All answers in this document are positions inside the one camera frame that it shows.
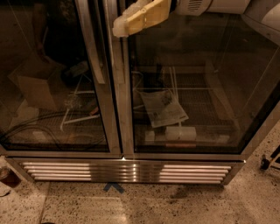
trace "door handle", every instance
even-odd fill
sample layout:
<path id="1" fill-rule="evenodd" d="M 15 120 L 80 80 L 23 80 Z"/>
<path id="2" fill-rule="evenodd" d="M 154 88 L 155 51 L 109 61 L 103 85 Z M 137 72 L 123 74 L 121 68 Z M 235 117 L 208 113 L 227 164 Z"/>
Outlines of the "door handle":
<path id="1" fill-rule="evenodd" d="M 147 0 L 133 3 L 114 22 L 113 33 L 116 37 L 128 37 L 141 30 L 158 25 L 169 17 L 172 0 Z"/>
<path id="2" fill-rule="evenodd" d="M 95 40 L 95 33 L 93 29 L 92 19 L 89 12 L 88 0 L 75 0 L 79 19 L 80 26 L 85 40 L 85 45 L 87 48 L 87 55 L 89 63 L 94 70 L 94 75 L 99 84 L 105 84 L 104 77 L 104 63 L 102 61 L 102 55 L 100 55 L 96 42 L 102 41 L 100 39 Z"/>

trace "cardboard box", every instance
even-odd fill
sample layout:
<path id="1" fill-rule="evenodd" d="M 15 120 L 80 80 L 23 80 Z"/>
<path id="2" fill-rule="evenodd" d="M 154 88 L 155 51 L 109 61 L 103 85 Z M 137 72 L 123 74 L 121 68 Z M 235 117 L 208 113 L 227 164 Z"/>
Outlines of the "cardboard box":
<path id="1" fill-rule="evenodd" d="M 45 63 L 32 53 L 10 79 L 19 87 L 30 107 L 57 111 L 64 109 L 70 91 L 60 78 L 65 68 L 53 60 Z"/>

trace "speckled floor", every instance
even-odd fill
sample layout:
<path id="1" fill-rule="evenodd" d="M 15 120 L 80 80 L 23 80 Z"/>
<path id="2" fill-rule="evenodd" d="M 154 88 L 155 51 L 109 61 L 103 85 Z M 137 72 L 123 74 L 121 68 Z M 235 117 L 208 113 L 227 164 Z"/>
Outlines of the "speckled floor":
<path id="1" fill-rule="evenodd" d="M 262 154 L 279 145 L 280 122 L 227 186 L 22 181 L 0 183 L 1 224 L 8 223 L 269 223 L 280 221 L 280 171 L 260 171 Z"/>

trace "blue tape mark on floor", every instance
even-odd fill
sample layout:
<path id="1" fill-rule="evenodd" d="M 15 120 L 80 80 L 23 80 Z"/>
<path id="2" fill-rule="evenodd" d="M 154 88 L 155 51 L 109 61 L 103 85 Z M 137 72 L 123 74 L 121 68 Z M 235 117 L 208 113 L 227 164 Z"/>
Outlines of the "blue tape mark on floor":
<path id="1" fill-rule="evenodd" d="M 113 186 L 119 193 L 124 193 L 124 189 L 117 183 L 107 183 L 103 190 L 107 192 L 111 186 Z"/>

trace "floor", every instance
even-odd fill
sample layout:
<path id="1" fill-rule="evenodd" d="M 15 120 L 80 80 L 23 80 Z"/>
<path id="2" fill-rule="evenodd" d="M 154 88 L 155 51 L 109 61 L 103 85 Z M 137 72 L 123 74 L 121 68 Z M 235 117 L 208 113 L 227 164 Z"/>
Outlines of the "floor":
<path id="1" fill-rule="evenodd" d="M 269 156 L 279 139 L 280 121 L 226 186 L 120 184 L 122 189 L 106 189 L 107 183 L 22 180 L 9 188 L 0 183 L 0 220 L 2 224 L 277 224 L 280 172 L 259 167 L 262 154 Z"/>

